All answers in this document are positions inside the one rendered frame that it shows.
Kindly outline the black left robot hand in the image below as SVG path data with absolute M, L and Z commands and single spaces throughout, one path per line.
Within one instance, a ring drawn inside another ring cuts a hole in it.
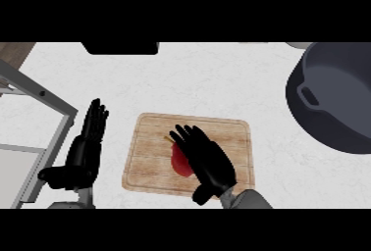
M 77 190 L 89 188 L 97 178 L 102 155 L 102 141 L 109 111 L 100 99 L 92 101 L 80 135 L 74 138 L 65 165 L 44 168 L 37 178 L 52 189 Z

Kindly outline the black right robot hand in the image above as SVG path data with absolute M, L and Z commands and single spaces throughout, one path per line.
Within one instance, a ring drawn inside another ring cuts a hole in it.
M 210 140 L 198 126 L 176 125 L 170 137 L 180 147 L 199 181 L 199 186 L 192 193 L 192 201 L 204 205 L 213 196 L 220 197 L 236 185 L 232 162 L 219 144 Z

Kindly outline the red pear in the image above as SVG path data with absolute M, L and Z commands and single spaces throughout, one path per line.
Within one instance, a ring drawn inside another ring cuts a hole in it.
M 173 166 L 173 170 L 180 176 L 189 177 L 192 175 L 192 168 L 191 168 L 189 164 L 188 164 L 186 155 L 185 155 L 176 141 L 168 136 L 165 136 L 165 139 L 173 143 L 173 145 L 171 145 L 171 166 Z

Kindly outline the wooden cutting board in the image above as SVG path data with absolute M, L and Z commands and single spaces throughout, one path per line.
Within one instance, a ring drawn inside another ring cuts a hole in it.
M 139 115 L 121 187 L 127 190 L 189 197 L 199 186 L 195 176 L 183 177 L 173 170 L 170 131 L 198 126 L 222 147 L 235 167 L 238 184 L 233 194 L 256 188 L 251 130 L 245 121 L 195 116 L 143 113 Z

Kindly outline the dark grey pot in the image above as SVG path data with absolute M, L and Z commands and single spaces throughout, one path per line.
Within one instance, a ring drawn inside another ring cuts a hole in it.
M 300 127 L 334 150 L 371 154 L 371 42 L 315 42 L 287 79 Z

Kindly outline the black appliance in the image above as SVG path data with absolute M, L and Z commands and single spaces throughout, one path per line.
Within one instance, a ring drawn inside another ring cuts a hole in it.
M 155 55 L 158 42 L 84 42 L 92 55 Z

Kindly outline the pale grey round object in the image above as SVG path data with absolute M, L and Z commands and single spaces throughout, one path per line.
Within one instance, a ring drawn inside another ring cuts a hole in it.
M 310 46 L 312 42 L 285 42 L 288 46 L 291 46 L 295 49 L 307 49 Z

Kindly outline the grey metal shelf frame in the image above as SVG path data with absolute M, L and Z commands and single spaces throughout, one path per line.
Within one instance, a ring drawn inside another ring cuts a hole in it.
M 34 203 L 78 110 L 0 60 L 0 209 Z

